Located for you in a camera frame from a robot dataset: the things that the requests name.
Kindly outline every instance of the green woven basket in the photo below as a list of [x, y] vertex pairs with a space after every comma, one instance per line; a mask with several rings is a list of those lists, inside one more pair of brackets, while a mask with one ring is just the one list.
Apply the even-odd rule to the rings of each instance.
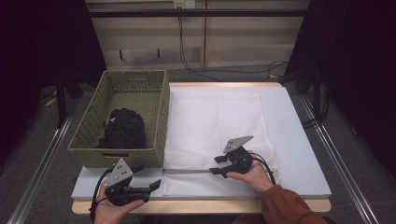
[[[89, 168], [107, 168], [121, 158], [130, 166], [162, 167], [169, 95], [166, 71], [105, 71], [68, 151]], [[111, 111], [121, 108], [142, 116], [147, 148], [95, 148]]]

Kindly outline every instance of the brown sleeve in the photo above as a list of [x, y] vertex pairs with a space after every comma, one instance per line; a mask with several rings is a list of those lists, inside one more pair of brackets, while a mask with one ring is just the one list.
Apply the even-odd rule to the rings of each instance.
[[298, 194], [279, 185], [262, 194], [262, 215], [270, 224], [327, 223], [319, 214], [311, 211]]

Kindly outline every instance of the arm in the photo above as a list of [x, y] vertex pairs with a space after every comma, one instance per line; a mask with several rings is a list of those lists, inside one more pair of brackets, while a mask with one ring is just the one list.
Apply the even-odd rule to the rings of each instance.
[[288, 189], [282, 189], [279, 185], [273, 185], [258, 161], [254, 161], [250, 171], [244, 175], [229, 172], [227, 176], [246, 182], [262, 194], [262, 216], [270, 224], [326, 223], [319, 214], [311, 211], [298, 194]]
[[124, 206], [116, 206], [106, 199], [103, 183], [101, 184], [96, 201], [99, 202], [99, 204], [96, 207], [95, 224], [118, 224], [129, 212], [145, 203], [142, 200], [136, 200]]

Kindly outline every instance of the white fabric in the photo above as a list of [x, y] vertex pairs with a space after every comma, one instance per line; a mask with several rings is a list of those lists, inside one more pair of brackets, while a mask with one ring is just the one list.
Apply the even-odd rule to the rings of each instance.
[[[259, 94], [171, 91], [163, 169], [220, 167], [227, 140], [253, 135], [244, 144], [277, 170]], [[244, 196], [255, 192], [240, 181], [212, 174], [164, 174], [163, 195]]]

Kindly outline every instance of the hand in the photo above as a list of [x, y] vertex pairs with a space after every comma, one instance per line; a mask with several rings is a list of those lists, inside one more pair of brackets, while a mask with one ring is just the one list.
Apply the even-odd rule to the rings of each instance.
[[[99, 190], [99, 196], [96, 201], [104, 199], [105, 186], [102, 182]], [[106, 224], [118, 224], [122, 219], [131, 211], [143, 205], [145, 202], [143, 200], [136, 200], [131, 203], [125, 204], [124, 206], [116, 206], [112, 204], [109, 200], [103, 200], [97, 204], [95, 213], [95, 224], [106, 223]]]
[[250, 170], [246, 174], [242, 175], [237, 172], [228, 172], [227, 177], [242, 180], [258, 192], [265, 192], [274, 185], [259, 161], [253, 161]]

